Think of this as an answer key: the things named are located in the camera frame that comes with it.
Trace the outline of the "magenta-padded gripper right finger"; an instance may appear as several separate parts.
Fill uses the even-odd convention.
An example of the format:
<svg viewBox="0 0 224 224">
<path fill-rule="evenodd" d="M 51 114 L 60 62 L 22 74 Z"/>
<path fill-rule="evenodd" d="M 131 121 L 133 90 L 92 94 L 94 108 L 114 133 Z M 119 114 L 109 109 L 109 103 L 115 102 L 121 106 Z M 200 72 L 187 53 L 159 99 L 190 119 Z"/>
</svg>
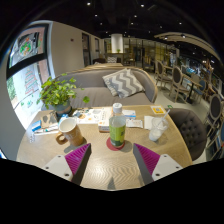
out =
<svg viewBox="0 0 224 224">
<path fill-rule="evenodd" d="M 133 154 L 145 185 L 182 169 L 168 154 L 159 155 L 136 143 L 133 144 Z"/>
</svg>

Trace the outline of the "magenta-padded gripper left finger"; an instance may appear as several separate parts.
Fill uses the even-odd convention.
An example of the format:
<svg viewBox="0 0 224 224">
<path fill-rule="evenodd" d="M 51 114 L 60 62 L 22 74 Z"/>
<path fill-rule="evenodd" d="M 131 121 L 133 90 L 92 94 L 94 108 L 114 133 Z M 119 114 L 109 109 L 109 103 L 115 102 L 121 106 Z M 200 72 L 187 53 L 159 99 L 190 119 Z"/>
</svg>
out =
<svg viewBox="0 0 224 224">
<path fill-rule="evenodd" d="M 91 144 L 85 144 L 67 155 L 57 155 L 43 169 L 65 180 L 80 185 L 91 155 Z"/>
</svg>

